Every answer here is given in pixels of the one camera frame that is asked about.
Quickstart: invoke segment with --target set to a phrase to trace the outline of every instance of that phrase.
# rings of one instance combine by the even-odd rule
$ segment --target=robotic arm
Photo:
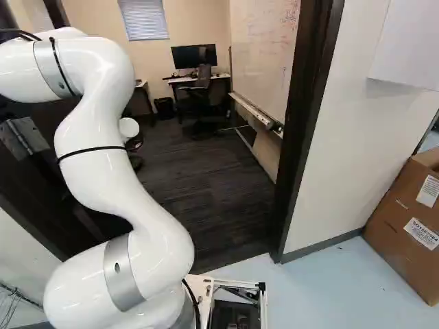
[[[28,103],[83,95],[56,130],[61,172],[80,203],[134,228],[59,266],[46,315],[57,329],[181,328],[193,243],[144,190],[123,148],[139,131],[120,119],[134,90],[130,59],[113,41],[70,27],[37,36],[0,45],[0,93]]]

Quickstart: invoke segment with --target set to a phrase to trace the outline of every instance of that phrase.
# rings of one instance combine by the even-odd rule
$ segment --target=office chair
[[[216,125],[203,122],[203,116],[210,115],[212,106],[210,104],[209,92],[211,87],[212,66],[201,64],[198,67],[198,79],[194,86],[183,86],[178,90],[184,90],[188,97],[177,101],[176,109],[178,122],[181,124],[187,116],[195,116],[197,121],[192,125],[192,136],[205,132],[214,132]]]

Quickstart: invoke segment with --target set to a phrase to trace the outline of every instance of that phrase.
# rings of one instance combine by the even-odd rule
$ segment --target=window
[[[162,0],[117,0],[128,40],[168,39]]]

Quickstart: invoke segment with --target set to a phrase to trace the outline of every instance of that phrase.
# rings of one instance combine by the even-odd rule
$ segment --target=trash can
[[[171,97],[157,98],[154,100],[159,120],[169,120],[176,116],[174,100]]]

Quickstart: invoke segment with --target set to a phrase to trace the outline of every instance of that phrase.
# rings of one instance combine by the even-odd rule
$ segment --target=computer monitor
[[[171,47],[176,69],[192,69],[200,64],[217,65],[215,44]]]

